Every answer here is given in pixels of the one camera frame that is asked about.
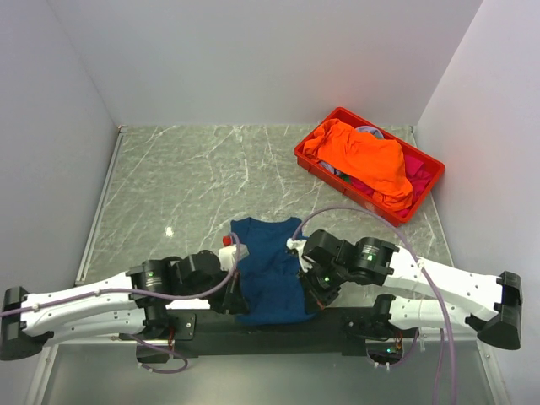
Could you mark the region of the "blue mickey t shirt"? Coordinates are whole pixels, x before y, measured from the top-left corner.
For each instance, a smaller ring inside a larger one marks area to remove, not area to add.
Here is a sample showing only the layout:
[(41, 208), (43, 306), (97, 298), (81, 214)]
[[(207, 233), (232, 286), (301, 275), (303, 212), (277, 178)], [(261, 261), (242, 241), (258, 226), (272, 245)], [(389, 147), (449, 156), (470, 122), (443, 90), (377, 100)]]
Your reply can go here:
[(309, 321), (305, 294), (298, 279), (300, 263), (287, 252), (287, 240), (301, 220), (264, 222), (252, 217), (230, 222), (230, 229), (249, 255), (240, 260), (240, 290), (249, 312), (237, 320), (248, 326), (283, 325)]

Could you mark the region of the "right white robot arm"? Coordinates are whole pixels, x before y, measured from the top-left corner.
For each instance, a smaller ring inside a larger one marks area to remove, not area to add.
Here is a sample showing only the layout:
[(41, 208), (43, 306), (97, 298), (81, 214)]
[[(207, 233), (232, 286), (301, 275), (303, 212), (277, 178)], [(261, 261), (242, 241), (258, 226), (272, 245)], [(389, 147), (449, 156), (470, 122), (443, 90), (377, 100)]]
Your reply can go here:
[(306, 240), (288, 239), (300, 263), (305, 307), (320, 311), (339, 296), (343, 284), (389, 289), (378, 296), (370, 317), (356, 327), (368, 339), (394, 332), (446, 328), (471, 330), (495, 348), (521, 347), (521, 277), (485, 275), (414, 257), (402, 246), (374, 237), (352, 244), (319, 229)]

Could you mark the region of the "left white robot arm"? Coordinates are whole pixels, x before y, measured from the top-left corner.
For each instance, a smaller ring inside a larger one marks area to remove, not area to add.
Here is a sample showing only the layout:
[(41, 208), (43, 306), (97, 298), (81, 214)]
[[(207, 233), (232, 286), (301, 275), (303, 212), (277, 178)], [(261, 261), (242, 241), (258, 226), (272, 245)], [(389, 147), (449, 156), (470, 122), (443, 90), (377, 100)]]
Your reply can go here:
[(217, 253), (147, 260), (99, 282), (56, 292), (7, 289), (1, 359), (26, 359), (47, 346), (111, 333), (167, 338), (181, 330), (168, 308), (174, 301), (206, 300), (218, 313), (245, 312), (235, 276), (238, 262), (248, 255), (245, 246), (229, 246)]

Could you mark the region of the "black base beam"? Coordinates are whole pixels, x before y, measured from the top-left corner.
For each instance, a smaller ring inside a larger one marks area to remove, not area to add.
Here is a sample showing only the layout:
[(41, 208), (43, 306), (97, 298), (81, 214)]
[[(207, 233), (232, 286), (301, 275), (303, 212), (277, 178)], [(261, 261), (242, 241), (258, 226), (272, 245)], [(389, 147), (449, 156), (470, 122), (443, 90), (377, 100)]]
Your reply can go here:
[(328, 308), (309, 321), (248, 326), (212, 310), (169, 310), (169, 325), (154, 337), (171, 339), (179, 355), (324, 354), (364, 356), (367, 340), (385, 342), (415, 331), (398, 330), (373, 315), (370, 307)]

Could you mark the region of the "orange t shirt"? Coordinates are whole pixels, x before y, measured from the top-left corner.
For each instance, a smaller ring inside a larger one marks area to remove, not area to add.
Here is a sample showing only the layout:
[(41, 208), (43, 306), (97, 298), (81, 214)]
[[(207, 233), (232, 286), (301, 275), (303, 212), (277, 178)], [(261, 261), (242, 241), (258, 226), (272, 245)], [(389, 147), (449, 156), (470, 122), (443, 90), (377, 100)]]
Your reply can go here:
[(372, 198), (392, 211), (408, 208), (413, 203), (413, 186), (406, 175), (400, 143), (378, 139), (368, 132), (331, 119), (313, 132), (302, 148), (306, 157), (324, 161), (334, 169), (362, 181), (374, 193)]

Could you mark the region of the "red plastic bin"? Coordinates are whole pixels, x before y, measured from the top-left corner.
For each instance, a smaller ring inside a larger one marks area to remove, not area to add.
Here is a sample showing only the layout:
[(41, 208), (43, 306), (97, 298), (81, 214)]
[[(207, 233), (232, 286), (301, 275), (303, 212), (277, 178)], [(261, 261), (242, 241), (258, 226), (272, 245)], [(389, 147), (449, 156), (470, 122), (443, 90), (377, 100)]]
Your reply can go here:
[(294, 155), (297, 159), (298, 165), (307, 172), (311, 173), (313, 176), (319, 178), (332, 188), (336, 189), (345, 197), (356, 202), (359, 206), (378, 214), (393, 225), (400, 226), (408, 223), (414, 214), (419, 210), (420, 206), (427, 198), (436, 182), (444, 174), (446, 169), (444, 164), (415, 148), (412, 144), (399, 139), (390, 132), (378, 127), (376, 124), (365, 120), (364, 118), (343, 107), (334, 109), (330, 115), (326, 117), (326, 119), (338, 119), (341, 122), (347, 123), (355, 128), (362, 126), (373, 127), (379, 130), (385, 139), (397, 141), (402, 147), (402, 151), (404, 153), (408, 178), (413, 182), (413, 205), (405, 210), (393, 212), (376, 202), (372, 197), (372, 193), (369, 192), (366, 187), (361, 187), (358, 181), (352, 180), (350, 176), (345, 174), (336, 175), (332, 171), (315, 162), (313, 159), (307, 157), (304, 153), (304, 146), (307, 141), (311, 140), (315, 136), (313, 132), (310, 132), (294, 147)]

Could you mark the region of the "magenta t shirt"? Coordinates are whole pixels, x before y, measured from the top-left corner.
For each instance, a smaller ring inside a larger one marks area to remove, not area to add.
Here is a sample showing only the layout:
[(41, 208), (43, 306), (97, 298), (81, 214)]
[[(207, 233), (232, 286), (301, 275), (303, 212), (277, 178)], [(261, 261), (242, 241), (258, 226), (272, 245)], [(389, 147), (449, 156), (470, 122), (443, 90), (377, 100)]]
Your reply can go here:
[[(405, 173), (408, 181), (411, 183), (413, 188), (413, 194), (412, 194), (412, 200), (408, 207), (396, 210), (394, 209), (394, 212), (400, 216), (405, 217), (407, 216), (410, 211), (413, 208), (413, 205), (419, 200), (421, 195), (426, 191), (427, 186), (430, 184), (430, 182), (433, 180), (433, 175), (429, 173), (426, 168), (423, 161), (420, 159), (405, 155), (404, 156), (404, 164), (405, 164)], [(375, 190), (363, 183), (362, 181), (350, 177), (349, 178), (350, 184), (360, 192), (363, 192), (369, 197), (374, 197)]]

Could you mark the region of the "lavender t shirt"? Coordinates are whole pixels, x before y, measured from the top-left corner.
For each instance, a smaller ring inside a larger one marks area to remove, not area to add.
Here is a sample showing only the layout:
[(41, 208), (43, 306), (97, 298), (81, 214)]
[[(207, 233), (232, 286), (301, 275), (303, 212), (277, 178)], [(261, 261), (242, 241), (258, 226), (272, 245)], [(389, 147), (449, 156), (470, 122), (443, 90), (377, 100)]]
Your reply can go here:
[(384, 139), (385, 136), (383, 134), (383, 132), (377, 128), (377, 127), (372, 127), (372, 126), (359, 126), (359, 127), (356, 127), (355, 130), (357, 132), (366, 132), (366, 133), (369, 133), (371, 135), (373, 135), (375, 138), (377, 139)]

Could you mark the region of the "aluminium rail frame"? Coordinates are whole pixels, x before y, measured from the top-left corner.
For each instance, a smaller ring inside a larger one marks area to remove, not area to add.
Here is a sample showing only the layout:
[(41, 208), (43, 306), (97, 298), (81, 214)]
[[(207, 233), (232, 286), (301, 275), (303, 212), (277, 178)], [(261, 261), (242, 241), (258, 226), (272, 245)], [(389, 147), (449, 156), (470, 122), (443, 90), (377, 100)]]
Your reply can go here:
[[(453, 337), (456, 342), (477, 341), (478, 338), (474, 332), (471, 331), (454, 331)], [(440, 331), (433, 328), (424, 328), (420, 330), (418, 340), (424, 343), (437, 342), (440, 340)], [(93, 337), (71, 337), (67, 340), (60, 341), (58, 339), (49, 339), (44, 347), (52, 347), (58, 344), (113, 344), (132, 342), (130, 337), (123, 337), (119, 334), (106, 334)]]

